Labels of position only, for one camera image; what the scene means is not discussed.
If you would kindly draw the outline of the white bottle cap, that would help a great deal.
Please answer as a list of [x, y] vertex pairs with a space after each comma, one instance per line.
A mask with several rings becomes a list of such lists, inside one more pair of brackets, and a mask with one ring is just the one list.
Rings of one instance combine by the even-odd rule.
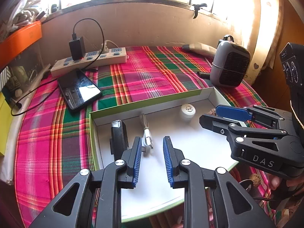
[[183, 121], [190, 121], [196, 113], [196, 109], [191, 104], [183, 104], [180, 107], [179, 115]]

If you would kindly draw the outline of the black rectangular device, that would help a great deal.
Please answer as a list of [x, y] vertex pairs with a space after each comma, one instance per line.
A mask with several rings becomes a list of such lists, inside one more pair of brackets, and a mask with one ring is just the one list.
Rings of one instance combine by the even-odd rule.
[[129, 143], [125, 123], [122, 120], [115, 120], [111, 125], [110, 150], [116, 161], [129, 149]]

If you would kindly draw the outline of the green white cardboard box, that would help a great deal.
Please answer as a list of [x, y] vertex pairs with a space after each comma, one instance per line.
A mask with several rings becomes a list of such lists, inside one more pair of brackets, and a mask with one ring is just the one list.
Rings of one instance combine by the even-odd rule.
[[[179, 115], [183, 104], [195, 107], [195, 116], [183, 121]], [[197, 89], [183, 93], [123, 104], [90, 114], [91, 142], [95, 167], [103, 169], [113, 162], [110, 152], [111, 124], [122, 120], [128, 142], [143, 136], [140, 115], [145, 114], [152, 135], [153, 147], [142, 154], [140, 173], [134, 189], [122, 190], [121, 215], [123, 222], [135, 221], [163, 212], [183, 202], [183, 189], [172, 189], [167, 180], [163, 155], [163, 138], [169, 136], [175, 148], [185, 158], [200, 167], [214, 170], [235, 167], [226, 137], [200, 126], [199, 118], [228, 99], [216, 88]]]

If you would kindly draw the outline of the grey black small heater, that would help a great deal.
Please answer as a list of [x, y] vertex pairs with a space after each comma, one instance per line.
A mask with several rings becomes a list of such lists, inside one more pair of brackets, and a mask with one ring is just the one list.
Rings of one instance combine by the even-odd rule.
[[241, 84], [249, 64], [249, 51], [235, 43], [233, 36], [225, 35], [218, 41], [210, 81], [214, 86], [236, 88]]

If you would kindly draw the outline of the pink green plaid cloth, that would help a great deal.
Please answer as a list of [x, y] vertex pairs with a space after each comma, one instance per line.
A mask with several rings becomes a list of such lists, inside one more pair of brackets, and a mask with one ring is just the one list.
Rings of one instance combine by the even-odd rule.
[[68, 111], [57, 83], [50, 78], [34, 94], [22, 120], [14, 168], [17, 204], [25, 226], [80, 169], [94, 169], [90, 112], [209, 87], [196, 72], [208, 72], [210, 59], [179, 47], [129, 47], [127, 53], [126, 64], [88, 73], [103, 96], [77, 114]]

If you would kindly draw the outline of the yellow box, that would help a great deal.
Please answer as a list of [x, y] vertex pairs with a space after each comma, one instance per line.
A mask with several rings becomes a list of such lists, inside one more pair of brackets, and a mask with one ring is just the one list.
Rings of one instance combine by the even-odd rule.
[[12, 122], [12, 115], [11, 108], [7, 104], [3, 93], [0, 93], [0, 95], [0, 155], [3, 157], [6, 151], [7, 137]]

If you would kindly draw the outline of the beige heart curtain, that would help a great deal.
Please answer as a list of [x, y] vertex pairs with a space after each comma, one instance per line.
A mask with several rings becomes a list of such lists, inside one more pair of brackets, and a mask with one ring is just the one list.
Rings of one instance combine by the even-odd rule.
[[250, 36], [251, 62], [244, 80], [254, 84], [262, 70], [273, 68], [282, 31], [284, 0], [253, 0], [255, 17]]

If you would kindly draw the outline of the black smartphone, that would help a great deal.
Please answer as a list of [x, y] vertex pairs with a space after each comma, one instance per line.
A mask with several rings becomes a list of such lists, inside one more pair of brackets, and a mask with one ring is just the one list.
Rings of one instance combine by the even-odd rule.
[[77, 113], [102, 97], [101, 89], [80, 69], [57, 79], [64, 101], [71, 113]]

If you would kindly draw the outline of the black window latch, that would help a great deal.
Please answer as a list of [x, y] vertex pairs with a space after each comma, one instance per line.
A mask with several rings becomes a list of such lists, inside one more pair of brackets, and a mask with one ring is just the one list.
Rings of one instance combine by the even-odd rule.
[[198, 12], [201, 8], [203, 7], [207, 7], [208, 5], [206, 3], [202, 3], [202, 4], [194, 4], [193, 7], [194, 7], [194, 17], [193, 19], [196, 19], [197, 16], [198, 16]]

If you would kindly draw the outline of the white power strip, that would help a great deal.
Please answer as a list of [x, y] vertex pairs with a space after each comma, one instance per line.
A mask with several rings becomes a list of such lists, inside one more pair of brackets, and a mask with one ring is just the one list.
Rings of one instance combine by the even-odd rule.
[[74, 61], [72, 57], [56, 61], [51, 68], [51, 75], [58, 77], [75, 69], [97, 68], [105, 65], [126, 63], [128, 59], [126, 48], [112, 48], [107, 53], [99, 54], [98, 51], [86, 53], [85, 56]]

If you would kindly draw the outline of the white plug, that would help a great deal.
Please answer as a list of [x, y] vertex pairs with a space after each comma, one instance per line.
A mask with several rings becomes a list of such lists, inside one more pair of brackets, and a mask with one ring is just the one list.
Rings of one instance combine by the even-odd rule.
[[118, 45], [116, 43], [114, 43], [111, 40], [105, 40], [105, 42], [102, 44], [101, 46], [101, 53], [102, 54], [106, 54], [110, 51], [109, 47], [108, 47], [108, 43], [112, 46], [114, 46], [115, 48], [118, 48]]

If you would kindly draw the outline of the clear plastic container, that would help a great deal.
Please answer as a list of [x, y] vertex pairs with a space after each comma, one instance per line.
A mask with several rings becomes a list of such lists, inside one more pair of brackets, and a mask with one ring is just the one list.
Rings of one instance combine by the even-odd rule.
[[40, 45], [35, 42], [17, 55], [9, 64], [10, 78], [5, 87], [15, 98], [21, 98], [43, 69]]

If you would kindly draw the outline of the black charger adapter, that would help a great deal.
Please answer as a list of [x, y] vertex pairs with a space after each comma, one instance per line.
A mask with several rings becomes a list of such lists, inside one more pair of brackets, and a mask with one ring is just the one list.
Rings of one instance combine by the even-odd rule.
[[76, 38], [75, 40], [71, 40], [69, 42], [69, 47], [70, 47], [72, 59], [74, 61], [84, 58], [86, 51], [85, 51], [84, 39], [82, 36], [80, 38]]

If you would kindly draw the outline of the orange box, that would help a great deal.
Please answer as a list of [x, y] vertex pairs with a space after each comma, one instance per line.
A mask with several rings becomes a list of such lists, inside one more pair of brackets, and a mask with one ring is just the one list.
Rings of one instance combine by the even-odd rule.
[[42, 38], [41, 22], [27, 25], [1, 43], [0, 65], [4, 69], [17, 55]]

